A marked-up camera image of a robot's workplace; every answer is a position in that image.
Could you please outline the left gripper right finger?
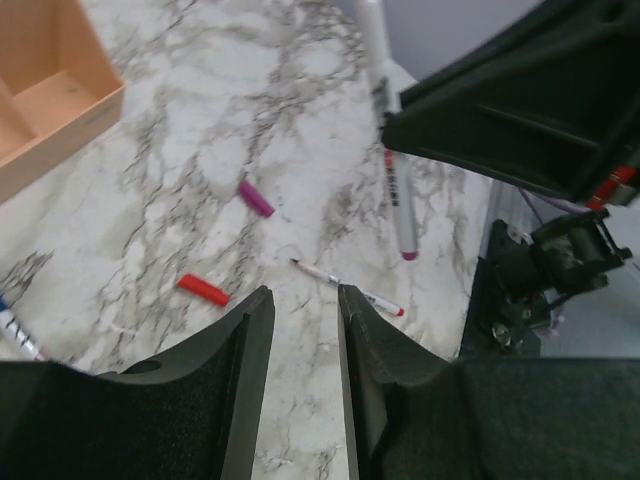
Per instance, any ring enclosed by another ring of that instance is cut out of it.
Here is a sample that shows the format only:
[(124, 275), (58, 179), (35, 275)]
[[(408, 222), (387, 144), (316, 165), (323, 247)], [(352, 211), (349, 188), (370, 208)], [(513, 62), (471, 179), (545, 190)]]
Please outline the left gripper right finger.
[(635, 479), (639, 364), (448, 362), (338, 289), (352, 479)]

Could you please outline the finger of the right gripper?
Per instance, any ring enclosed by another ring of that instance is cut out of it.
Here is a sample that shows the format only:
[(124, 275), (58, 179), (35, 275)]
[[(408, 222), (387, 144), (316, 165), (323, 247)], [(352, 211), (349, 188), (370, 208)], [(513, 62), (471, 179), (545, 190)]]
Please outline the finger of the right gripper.
[(383, 144), (585, 202), (608, 126), (598, 118), (612, 39), (602, 2), (545, 1), (403, 91)]

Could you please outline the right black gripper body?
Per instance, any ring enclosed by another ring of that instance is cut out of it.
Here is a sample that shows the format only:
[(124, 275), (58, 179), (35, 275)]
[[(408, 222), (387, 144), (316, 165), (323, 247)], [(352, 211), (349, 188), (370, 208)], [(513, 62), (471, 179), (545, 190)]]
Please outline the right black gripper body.
[(597, 152), (598, 169), (585, 205), (628, 206), (639, 197), (639, 3), (601, 3), (600, 21), (612, 31), (607, 82), (598, 115), (608, 126)]

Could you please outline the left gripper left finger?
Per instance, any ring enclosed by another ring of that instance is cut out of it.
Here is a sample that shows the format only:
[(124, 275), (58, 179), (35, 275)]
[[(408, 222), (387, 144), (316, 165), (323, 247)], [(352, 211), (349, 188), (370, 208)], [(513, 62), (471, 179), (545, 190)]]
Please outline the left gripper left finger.
[(120, 372), (1, 365), (5, 479), (247, 479), (275, 320), (260, 287), (214, 324)]

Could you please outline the white pen blue tip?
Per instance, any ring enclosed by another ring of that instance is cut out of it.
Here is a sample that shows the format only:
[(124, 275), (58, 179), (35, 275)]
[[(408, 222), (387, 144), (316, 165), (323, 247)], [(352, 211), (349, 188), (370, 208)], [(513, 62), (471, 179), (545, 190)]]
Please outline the white pen blue tip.
[(4, 298), (1, 298), (0, 304), (2, 335), (30, 360), (47, 361), (49, 356), (23, 327)]

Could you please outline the purple pen cap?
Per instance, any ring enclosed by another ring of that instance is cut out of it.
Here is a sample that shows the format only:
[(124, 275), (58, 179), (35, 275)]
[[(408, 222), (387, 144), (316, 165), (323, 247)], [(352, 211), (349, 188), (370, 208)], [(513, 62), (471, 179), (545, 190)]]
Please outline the purple pen cap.
[(246, 179), (240, 182), (238, 193), (245, 203), (262, 217), (269, 218), (275, 213), (273, 206)]

